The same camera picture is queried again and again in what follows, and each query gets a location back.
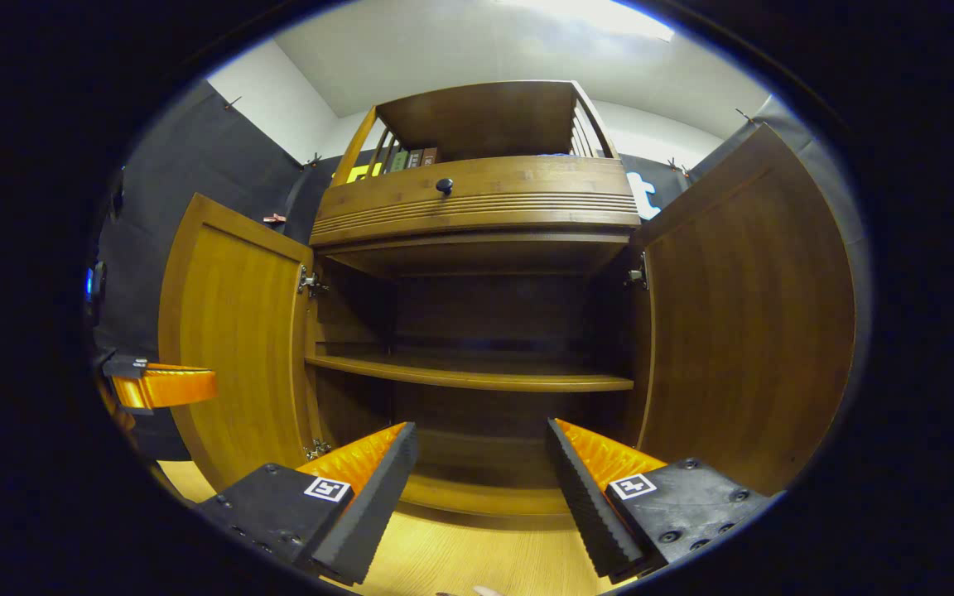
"wooden floor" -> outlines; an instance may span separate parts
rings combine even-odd
[[[367,580],[349,589],[364,596],[474,596],[474,585],[506,596],[613,588],[595,576],[572,517],[466,516],[401,502]]]

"door hinge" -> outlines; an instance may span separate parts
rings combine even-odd
[[[650,290],[650,287],[647,286],[647,253],[641,252],[639,254],[639,269],[631,269],[628,271],[628,279],[624,280],[624,287],[632,286],[633,283],[638,283],[643,287],[644,290]]]
[[[308,461],[322,457],[333,449],[333,446],[330,446],[330,444],[325,444],[325,442],[322,442],[319,439],[311,439],[311,442],[315,444],[314,449],[304,448],[304,457],[307,457]]]
[[[318,272],[313,272],[311,276],[307,276],[306,265],[301,265],[300,285],[296,287],[296,293],[303,293],[304,288],[307,288],[307,295],[311,296],[311,298],[315,298],[315,294],[318,294],[319,291],[328,291],[330,289],[329,286],[323,286],[323,284],[319,283]]]

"wooden cabinet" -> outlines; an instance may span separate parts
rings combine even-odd
[[[397,139],[443,162],[345,184],[375,118],[374,161]],[[328,287],[298,291],[313,272]],[[567,513],[547,416],[783,489],[836,414],[853,312],[826,201],[771,128],[640,223],[579,86],[512,82],[372,109],[311,249],[194,196],[159,325],[164,362],[219,376],[174,408],[216,489],[413,420],[405,502],[546,516]]]

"book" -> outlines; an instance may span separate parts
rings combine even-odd
[[[436,163],[436,147],[429,147],[422,151],[422,166],[432,166]]]
[[[422,150],[410,151],[407,154],[407,167],[418,167],[422,164]]]
[[[393,156],[393,164],[389,167],[389,172],[397,172],[398,170],[404,169],[407,166],[407,151],[404,151],[400,147],[400,151],[397,151],[397,155]]]

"white wall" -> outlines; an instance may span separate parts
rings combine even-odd
[[[617,147],[617,152],[660,163],[675,159],[679,165],[693,167],[724,142],[708,132],[672,118],[658,116],[656,113],[594,99],[593,102],[602,117],[606,135]],[[366,116],[366,112],[360,112],[337,118],[337,122],[330,125],[329,131],[319,143],[319,155],[332,157],[345,152],[356,128],[359,128],[360,122]],[[367,142],[363,145],[364,150],[372,150],[378,145],[382,130],[381,123],[374,125],[374,130],[367,136]]]
[[[617,152],[660,163],[674,158],[678,165],[689,169],[724,142],[708,132],[656,113],[595,99],[591,102],[602,117],[606,136],[613,141]]]
[[[234,108],[301,163],[319,151],[319,142],[338,121],[273,39],[230,61],[208,82],[228,102],[241,97]]]

